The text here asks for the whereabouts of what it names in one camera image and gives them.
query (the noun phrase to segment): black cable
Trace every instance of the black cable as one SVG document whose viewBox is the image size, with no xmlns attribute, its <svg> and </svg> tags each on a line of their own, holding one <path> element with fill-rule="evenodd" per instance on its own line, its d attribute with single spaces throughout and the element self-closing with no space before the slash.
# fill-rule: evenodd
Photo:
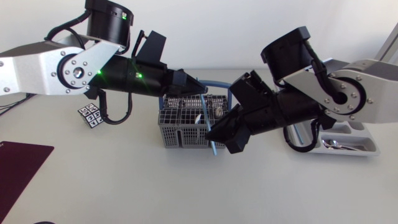
<svg viewBox="0 0 398 224">
<path fill-rule="evenodd" d="M 313 139 L 312 139 L 311 144 L 309 144 L 307 146 L 302 146 L 302 147 L 295 146 L 289 138 L 289 133 L 287 132 L 287 127 L 284 127 L 285 141 L 292 149 L 294 149 L 297 152 L 309 152 L 317 145 L 320 126 L 321 126 L 321 124 L 318 119 L 314 119 L 311 122 L 311 132 L 312 132 Z"/>
<path fill-rule="evenodd" d="M 86 10 L 85 13 L 83 13 L 81 16 L 77 17 L 74 20 L 71 20 L 69 22 L 66 22 L 60 26 L 57 26 L 55 28 L 53 28 L 52 30 L 50 30 L 49 34 L 47 34 L 46 37 L 44 37 L 44 40 L 52 40 L 55 35 L 57 35 L 59 32 L 67 29 L 67 28 L 71 28 L 74 25 L 77 25 L 81 22 L 83 22 L 85 19 L 87 19 L 89 16 L 91 15 L 91 11 Z"/>
<path fill-rule="evenodd" d="M 8 105 L 4 105 L 4 106 L 0 106 L 0 107 L 8 107 L 8 106 L 11 106 L 11 105 L 16 104 L 16 103 L 18 103 L 18 102 L 13 102 L 13 103 L 10 103 L 10 104 L 8 104 Z"/>
<path fill-rule="evenodd" d="M 65 30 L 71 32 L 76 37 L 77 41 L 79 41 L 80 47 L 83 50 L 86 50 L 85 43 L 81 39 L 80 35 L 76 33 L 76 31 L 74 31 L 72 28 L 66 28 Z"/>
<path fill-rule="evenodd" d="M 322 87 L 323 91 L 325 91 L 329 96 L 331 96 L 336 103 L 341 103 L 341 104 L 345 103 L 344 98 L 339 95 L 338 91 L 329 80 L 326 66 L 318 58 L 318 55 L 312 49 L 310 43 L 308 41 L 305 41 L 304 46 L 308 50 L 308 53 L 313 59 L 311 61 L 312 68 L 313 71 L 315 72 L 315 76 L 317 77 L 318 83 Z"/>
<path fill-rule="evenodd" d="M 111 119 L 108 118 L 108 114 L 107 114 L 107 110 L 108 107 L 106 106 L 106 92 L 104 90 L 99 89 L 98 90 L 98 96 L 99 96 L 99 112 L 101 113 L 101 118 L 102 120 L 107 123 L 107 124 L 121 124 L 123 122 L 125 122 L 125 120 L 128 119 L 128 117 L 131 114 L 132 111 L 132 98 L 131 98 L 131 93 L 128 93 L 129 98 L 128 98 L 128 109 L 126 112 L 126 115 L 124 116 L 124 118 L 120 119 L 119 121 L 113 121 Z"/>
<path fill-rule="evenodd" d="M 285 88 L 286 84 L 280 84 L 279 82 L 277 82 L 276 80 L 274 80 L 274 84 L 279 87 L 279 88 Z"/>
<path fill-rule="evenodd" d="M 137 55 L 137 50 L 138 50 L 139 44 L 141 43 L 142 38 L 144 38 L 144 37 L 145 37 L 145 32 L 143 30 L 141 30 L 138 34 L 136 44 L 131 52 L 131 57 L 135 57 Z"/>
<path fill-rule="evenodd" d="M 55 223 L 53 223 L 53 222 L 48 222 L 48 221 L 44 221 L 44 222 L 38 222 L 38 223 L 35 223 L 35 224 L 55 224 Z"/>
<path fill-rule="evenodd" d="M 0 116 L 3 115 L 3 114 L 5 114 L 5 113 L 7 113 L 9 110 L 13 109 L 14 107 L 20 105 L 21 103 L 23 103 L 23 102 L 25 102 L 25 101 L 31 99 L 33 96 L 35 96 L 35 94 L 27 93 L 27 94 L 26 94 L 26 97 L 25 97 L 23 100 L 17 101 L 17 102 L 15 102 L 15 103 L 11 103 L 12 106 L 8 106 L 8 107 L 5 107 L 5 108 L 1 108 L 0 110 L 4 110 L 4 111 L 0 113 Z"/>
<path fill-rule="evenodd" d="M 130 49 L 130 34 L 129 34 L 129 41 L 127 42 L 127 46 L 124 50 L 120 51 L 120 52 L 116 52 L 116 55 L 122 55 L 125 54 L 127 51 L 129 51 Z"/>
</svg>

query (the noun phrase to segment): spoon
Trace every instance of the spoon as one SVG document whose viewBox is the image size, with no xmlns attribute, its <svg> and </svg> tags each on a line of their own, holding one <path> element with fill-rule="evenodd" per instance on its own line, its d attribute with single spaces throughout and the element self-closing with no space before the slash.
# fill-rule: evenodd
<svg viewBox="0 0 398 224">
<path fill-rule="evenodd" d="M 353 151 L 363 151 L 362 149 L 358 149 L 355 147 L 349 147 L 349 146 L 343 146 L 341 144 L 338 143 L 338 141 L 333 140 L 333 139 L 329 139 L 329 140 L 323 140 L 322 139 L 322 143 L 330 149 L 346 149 L 346 150 L 353 150 Z"/>
</svg>

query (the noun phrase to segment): white wall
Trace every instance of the white wall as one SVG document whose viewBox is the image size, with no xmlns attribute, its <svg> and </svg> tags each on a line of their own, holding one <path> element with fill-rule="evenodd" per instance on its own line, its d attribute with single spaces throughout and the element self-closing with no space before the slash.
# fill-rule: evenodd
<svg viewBox="0 0 398 224">
<path fill-rule="evenodd" d="M 321 58 L 373 58 L 398 22 L 397 0 L 115 0 L 139 30 L 167 37 L 162 61 L 172 68 L 264 68 L 261 50 L 299 26 Z M 84 11 L 84 0 L 1 0 L 0 52 L 41 41 Z M 85 34 L 86 25 L 76 30 Z"/>
</svg>

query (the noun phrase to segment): utensil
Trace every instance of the utensil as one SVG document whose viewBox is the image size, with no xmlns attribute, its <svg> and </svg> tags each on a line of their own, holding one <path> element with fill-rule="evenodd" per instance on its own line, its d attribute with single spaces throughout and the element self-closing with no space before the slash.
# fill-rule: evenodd
<svg viewBox="0 0 398 224">
<path fill-rule="evenodd" d="M 322 139 L 322 143 L 327 148 L 331 148 L 331 149 L 346 149 L 346 150 L 352 150 L 352 151 L 365 151 L 365 148 L 363 146 L 355 146 L 355 147 L 343 146 L 343 145 L 339 144 L 339 142 L 334 139 L 327 139 L 327 140 Z"/>
</svg>

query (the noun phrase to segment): white tray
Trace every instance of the white tray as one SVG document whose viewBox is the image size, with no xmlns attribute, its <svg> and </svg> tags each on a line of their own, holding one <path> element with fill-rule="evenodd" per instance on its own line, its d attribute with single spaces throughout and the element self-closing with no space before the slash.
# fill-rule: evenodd
<svg viewBox="0 0 398 224">
<path fill-rule="evenodd" d="M 311 121 L 287 127 L 290 140 L 296 146 L 307 146 L 312 141 Z M 322 143 L 323 140 L 334 139 L 344 146 L 362 146 L 364 151 L 352 151 L 344 149 L 329 149 Z M 318 136 L 318 142 L 312 153 L 341 154 L 351 156 L 378 156 L 380 150 L 368 129 L 362 123 L 338 122 L 333 128 L 321 130 Z"/>
</svg>

